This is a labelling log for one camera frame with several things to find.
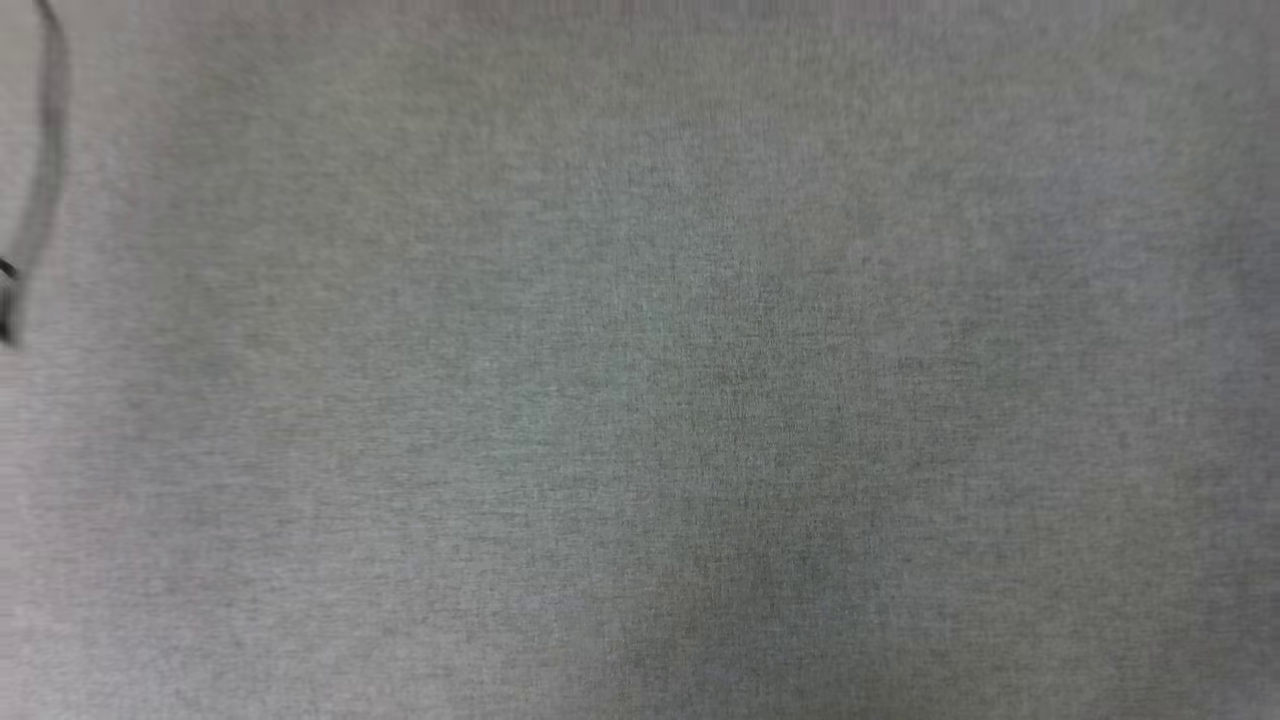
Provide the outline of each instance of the gray cloth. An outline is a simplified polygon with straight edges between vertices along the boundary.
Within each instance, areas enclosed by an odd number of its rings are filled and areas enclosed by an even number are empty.
[[[1274,4],[55,5],[0,715],[1280,712]]]

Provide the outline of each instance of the thin curved cord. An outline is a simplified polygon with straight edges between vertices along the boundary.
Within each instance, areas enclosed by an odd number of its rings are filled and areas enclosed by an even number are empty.
[[[27,206],[9,254],[0,258],[0,342],[17,345],[17,316],[31,270],[54,229],[67,172],[67,100],[70,61],[67,36],[49,0],[32,0],[44,29],[40,68],[40,147]]]

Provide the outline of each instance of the fabric surface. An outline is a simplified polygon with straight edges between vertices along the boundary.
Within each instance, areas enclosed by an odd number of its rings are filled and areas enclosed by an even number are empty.
[[[1274,4],[55,6],[4,716],[1280,712]]]

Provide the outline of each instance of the gray background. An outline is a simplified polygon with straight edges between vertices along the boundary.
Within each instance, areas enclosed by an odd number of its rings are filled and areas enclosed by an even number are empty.
[[[1280,711],[1267,3],[55,5],[5,716]]]

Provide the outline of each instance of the gray fabric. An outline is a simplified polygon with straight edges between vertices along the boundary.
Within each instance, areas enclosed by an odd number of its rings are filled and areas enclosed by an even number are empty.
[[[56,5],[5,716],[1280,711],[1270,4]]]

